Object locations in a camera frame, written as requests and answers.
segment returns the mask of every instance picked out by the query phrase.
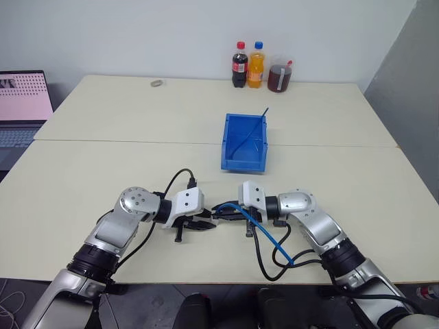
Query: small metal ring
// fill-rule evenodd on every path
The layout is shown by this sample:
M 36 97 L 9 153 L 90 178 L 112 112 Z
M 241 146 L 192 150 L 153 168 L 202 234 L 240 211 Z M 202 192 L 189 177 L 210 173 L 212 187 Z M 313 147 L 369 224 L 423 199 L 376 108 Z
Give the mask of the small metal ring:
M 151 82 L 151 87 L 159 87 L 163 84 L 163 80 L 154 80 Z

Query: laptop keyboard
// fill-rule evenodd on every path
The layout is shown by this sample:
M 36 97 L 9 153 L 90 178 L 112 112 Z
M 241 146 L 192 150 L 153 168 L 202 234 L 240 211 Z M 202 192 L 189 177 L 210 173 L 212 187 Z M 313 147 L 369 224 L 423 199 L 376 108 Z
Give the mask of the laptop keyboard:
M 35 130 L 0 130 L 0 147 L 28 147 L 34 140 Z

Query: brown liquid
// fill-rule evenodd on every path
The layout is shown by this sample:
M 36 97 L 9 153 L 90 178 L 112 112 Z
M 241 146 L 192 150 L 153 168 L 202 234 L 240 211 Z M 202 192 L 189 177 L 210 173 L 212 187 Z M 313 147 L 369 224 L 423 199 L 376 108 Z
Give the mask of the brown liquid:
M 282 76 L 282 69 L 284 69 L 282 82 L 279 84 L 279 80 Z M 268 89 L 275 93 L 281 93 L 288 88 L 289 80 L 291 79 L 292 70 L 291 67 L 286 65 L 273 65 L 270 68 L 270 74 L 268 75 Z

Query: laptop screen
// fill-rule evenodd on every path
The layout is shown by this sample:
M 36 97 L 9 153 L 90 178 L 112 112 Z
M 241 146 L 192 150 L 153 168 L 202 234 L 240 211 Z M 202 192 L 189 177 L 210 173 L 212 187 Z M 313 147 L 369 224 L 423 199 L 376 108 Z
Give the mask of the laptop screen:
M 47 120 L 52 113 L 42 71 L 0 72 L 0 121 Z

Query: blue cable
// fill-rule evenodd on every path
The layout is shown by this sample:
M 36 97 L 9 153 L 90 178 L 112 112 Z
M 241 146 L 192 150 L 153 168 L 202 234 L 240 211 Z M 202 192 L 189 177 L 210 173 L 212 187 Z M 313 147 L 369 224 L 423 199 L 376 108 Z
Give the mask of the blue cable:
M 244 215 L 244 217 L 246 219 L 248 219 L 250 222 L 255 224 L 262 231 L 262 233 L 264 233 L 268 237 L 268 239 L 276 246 L 276 248 L 282 253 L 282 255 L 285 256 L 285 258 L 288 260 L 288 263 L 291 264 L 291 265 L 294 264 L 294 261 L 292 260 L 292 258 L 289 257 L 289 255 L 282 248 L 282 246 L 279 245 L 279 243 L 276 240 L 274 240 L 273 236 L 261 224 L 259 224 L 256 219 L 251 217 L 243 208 L 241 208 L 237 204 L 226 203 L 226 204 L 222 204 L 221 206 L 219 206 L 218 209 L 217 209 L 217 212 L 220 211 L 223 208 L 226 208 L 226 207 L 231 207 L 231 208 L 234 208 L 234 209 L 238 210 L 241 214 Z

